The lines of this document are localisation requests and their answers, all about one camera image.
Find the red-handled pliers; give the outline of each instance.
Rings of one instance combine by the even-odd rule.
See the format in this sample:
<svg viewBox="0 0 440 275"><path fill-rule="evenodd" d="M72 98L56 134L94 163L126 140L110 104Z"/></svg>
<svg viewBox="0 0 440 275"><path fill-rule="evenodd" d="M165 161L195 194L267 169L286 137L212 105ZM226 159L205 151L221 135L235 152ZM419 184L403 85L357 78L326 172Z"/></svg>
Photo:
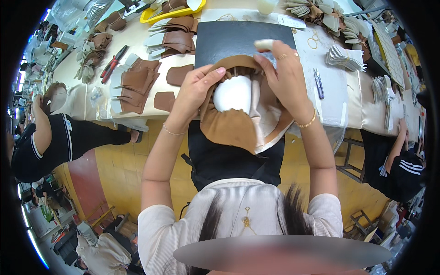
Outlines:
<svg viewBox="0 0 440 275"><path fill-rule="evenodd" d="M108 63L107 66L104 68L104 71L100 76L103 79L101 81L102 84L106 83L107 80L110 78L111 73L113 72L116 65L119 63L121 57L127 51L127 48L128 48L127 45L123 46L122 49L116 55L113 56L113 59L110 61L110 63Z"/></svg>

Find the woman's hand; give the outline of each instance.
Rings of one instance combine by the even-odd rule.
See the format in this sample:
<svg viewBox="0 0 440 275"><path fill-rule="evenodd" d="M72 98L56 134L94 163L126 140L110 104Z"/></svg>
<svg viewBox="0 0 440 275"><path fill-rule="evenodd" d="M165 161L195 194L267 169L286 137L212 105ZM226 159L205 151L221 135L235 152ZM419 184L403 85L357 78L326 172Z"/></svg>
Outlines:
<svg viewBox="0 0 440 275"><path fill-rule="evenodd" d="M304 73L298 52L282 41L274 41L272 54L277 59L277 69L261 55L254 55L264 69L269 87L299 124L308 123L314 114L313 104L307 97Z"/></svg>
<svg viewBox="0 0 440 275"><path fill-rule="evenodd" d="M197 116L208 89L226 73L223 67L208 73L211 67L212 65L206 65L187 73L165 124L169 131L185 131L190 121Z"/></svg>
<svg viewBox="0 0 440 275"><path fill-rule="evenodd" d="M42 105L43 105L43 97L40 94L35 95L32 103L32 108L35 108L37 106L41 109Z"/></svg>
<svg viewBox="0 0 440 275"><path fill-rule="evenodd" d="M404 118L399 119L399 134L401 135L406 135L407 134L407 122L405 121Z"/></svg>

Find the white shirt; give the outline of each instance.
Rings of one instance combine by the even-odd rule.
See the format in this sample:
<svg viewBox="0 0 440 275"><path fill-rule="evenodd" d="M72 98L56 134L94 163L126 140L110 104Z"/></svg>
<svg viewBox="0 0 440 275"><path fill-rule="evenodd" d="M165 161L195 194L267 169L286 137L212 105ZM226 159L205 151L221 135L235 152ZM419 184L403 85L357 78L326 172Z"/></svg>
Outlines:
<svg viewBox="0 0 440 275"><path fill-rule="evenodd" d="M38 181L33 182L33 183L31 184L31 186L32 186L33 189L36 189L39 185L43 184L43 182L44 182L44 178L41 178L41 179L39 179Z"/></svg>
<svg viewBox="0 0 440 275"><path fill-rule="evenodd" d="M165 205L153 205L138 216L138 249L147 275L177 270L185 274L185 265L177 262L172 253L179 247L198 241L206 213L214 197L222 210L217 238L240 236L249 207L250 226L257 235L281 235L278 224L283 217L282 192L272 184L250 179L225 179L207 185L188 206L185 217L176 222L174 211ZM341 204L332 194L319 194L308 205L304 218L314 235L342 237ZM242 235L254 235L246 228Z"/></svg>
<svg viewBox="0 0 440 275"><path fill-rule="evenodd" d="M110 233L99 235L96 246L78 236L77 254L95 275L126 275L122 266L132 261L130 253Z"/></svg>

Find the black cutting board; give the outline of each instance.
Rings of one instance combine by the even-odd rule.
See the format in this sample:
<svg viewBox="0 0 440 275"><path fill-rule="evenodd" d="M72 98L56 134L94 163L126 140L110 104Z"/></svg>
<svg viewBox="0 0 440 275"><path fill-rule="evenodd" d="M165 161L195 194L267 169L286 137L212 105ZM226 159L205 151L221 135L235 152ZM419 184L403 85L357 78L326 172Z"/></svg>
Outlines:
<svg viewBox="0 0 440 275"><path fill-rule="evenodd" d="M292 29L278 24L250 21L201 22L197 28L195 68L215 64L220 59L232 55L257 53L253 42L260 39L282 40L296 49ZM272 53L264 53L272 63Z"/></svg>

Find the red floor stripe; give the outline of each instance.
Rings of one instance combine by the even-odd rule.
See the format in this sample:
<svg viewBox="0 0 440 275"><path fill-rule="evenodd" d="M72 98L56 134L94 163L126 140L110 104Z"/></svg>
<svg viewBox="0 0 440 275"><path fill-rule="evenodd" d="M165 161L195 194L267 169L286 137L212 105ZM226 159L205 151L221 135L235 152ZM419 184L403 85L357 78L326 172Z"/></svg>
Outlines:
<svg viewBox="0 0 440 275"><path fill-rule="evenodd" d="M101 202L106 202L96 164L95 150L88 151L81 158L71 161L67 165L81 208L84 215L88 216ZM99 218L103 212L109 209L107 203L104 203L101 208L88 219L90 223L93 223L94 219ZM99 227L96 227L95 230L97 233L101 233Z"/></svg>

